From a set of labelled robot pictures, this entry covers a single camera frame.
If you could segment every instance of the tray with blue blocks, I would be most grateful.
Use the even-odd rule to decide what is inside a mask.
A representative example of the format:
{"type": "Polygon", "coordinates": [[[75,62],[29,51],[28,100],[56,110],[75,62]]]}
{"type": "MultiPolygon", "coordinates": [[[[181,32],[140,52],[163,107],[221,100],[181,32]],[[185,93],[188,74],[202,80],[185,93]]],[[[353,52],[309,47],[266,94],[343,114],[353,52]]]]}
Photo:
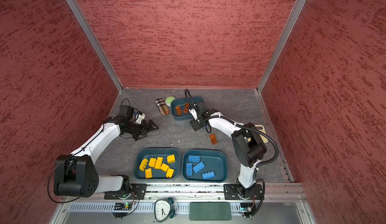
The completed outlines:
{"type": "Polygon", "coordinates": [[[220,151],[192,149],[183,157],[182,172],[187,180],[224,182],[228,177],[227,159],[220,151]]]}

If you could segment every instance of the gray marble surface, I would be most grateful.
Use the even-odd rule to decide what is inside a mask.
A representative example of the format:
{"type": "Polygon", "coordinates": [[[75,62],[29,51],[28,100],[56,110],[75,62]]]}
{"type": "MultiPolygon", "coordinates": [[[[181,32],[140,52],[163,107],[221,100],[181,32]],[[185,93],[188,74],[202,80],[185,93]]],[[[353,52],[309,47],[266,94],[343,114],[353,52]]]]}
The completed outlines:
{"type": "MultiPolygon", "coordinates": [[[[234,121],[264,125],[262,111],[259,109],[253,90],[190,89],[190,93],[192,96],[202,97],[209,109],[215,108],[234,121]]],[[[159,130],[148,133],[147,138],[138,141],[117,137],[99,156],[95,164],[98,174],[125,174],[130,177],[131,182],[141,182],[143,180],[136,180],[133,176],[133,164],[138,152],[144,148],[173,147],[181,153],[181,158],[190,149],[212,149],[221,151],[227,157],[228,178],[225,182],[235,182],[239,176],[240,162],[234,152],[232,140],[219,130],[212,129],[212,133],[218,140],[217,144],[212,145],[205,129],[195,132],[189,124],[190,120],[174,120],[171,113],[162,116],[156,105],[156,99],[166,99],[170,95],[175,98],[185,97],[183,89],[123,90],[112,109],[111,116],[118,113],[122,100],[128,98],[133,107],[146,114],[145,120],[153,120],[159,126],[159,130]]],[[[267,143],[266,146],[268,151],[263,160],[270,159],[274,154],[272,145],[267,143]]],[[[263,178],[266,182],[282,182],[278,161],[262,166],[256,178],[263,178]]],[[[189,182],[182,176],[181,171],[172,181],[189,182]]]]}

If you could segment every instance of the red wall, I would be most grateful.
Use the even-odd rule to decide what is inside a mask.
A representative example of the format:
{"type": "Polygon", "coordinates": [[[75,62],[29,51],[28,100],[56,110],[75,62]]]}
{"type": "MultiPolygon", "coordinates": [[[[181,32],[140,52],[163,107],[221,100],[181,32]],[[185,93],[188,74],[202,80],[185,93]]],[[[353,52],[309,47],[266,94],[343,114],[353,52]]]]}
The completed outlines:
{"type": "Polygon", "coordinates": [[[107,117],[117,89],[65,0],[0,0],[0,222],[47,223],[54,160],[107,117]]]}
{"type": "Polygon", "coordinates": [[[386,223],[386,0],[307,0],[263,90],[319,224],[386,223]]]}
{"type": "Polygon", "coordinates": [[[78,0],[124,86],[257,87],[295,0],[78,0]]]}

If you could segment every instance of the yellow building block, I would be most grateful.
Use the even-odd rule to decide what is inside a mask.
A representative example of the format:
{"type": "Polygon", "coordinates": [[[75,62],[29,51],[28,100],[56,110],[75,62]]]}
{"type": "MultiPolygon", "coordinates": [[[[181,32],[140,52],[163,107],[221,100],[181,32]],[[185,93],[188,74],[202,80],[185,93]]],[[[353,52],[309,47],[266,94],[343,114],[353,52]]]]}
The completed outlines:
{"type": "Polygon", "coordinates": [[[174,173],[174,169],[169,168],[169,169],[167,170],[166,177],[167,177],[167,178],[171,178],[171,176],[173,175],[173,173],[174,173]]]}
{"type": "Polygon", "coordinates": [[[153,178],[153,173],[151,172],[151,168],[148,168],[145,170],[145,177],[146,179],[153,178]]]}
{"type": "Polygon", "coordinates": [[[156,158],[150,158],[149,160],[149,167],[153,167],[156,165],[156,158]]]}
{"type": "Polygon", "coordinates": [[[141,164],[139,165],[139,169],[140,169],[141,171],[144,171],[144,170],[145,170],[145,167],[146,167],[146,165],[147,165],[148,162],[149,162],[149,161],[148,161],[147,159],[143,159],[142,162],[141,162],[141,164]]]}
{"type": "Polygon", "coordinates": [[[174,154],[173,154],[173,155],[169,155],[169,156],[167,157],[167,162],[168,162],[169,164],[176,162],[176,158],[174,157],[174,154]]]}
{"type": "Polygon", "coordinates": [[[161,164],[162,164],[162,157],[158,157],[156,161],[156,165],[154,166],[154,169],[161,169],[161,164]]]}
{"type": "Polygon", "coordinates": [[[162,164],[161,165],[161,170],[163,170],[163,171],[165,171],[165,172],[167,172],[167,169],[169,168],[169,165],[167,165],[167,164],[162,164]]]}

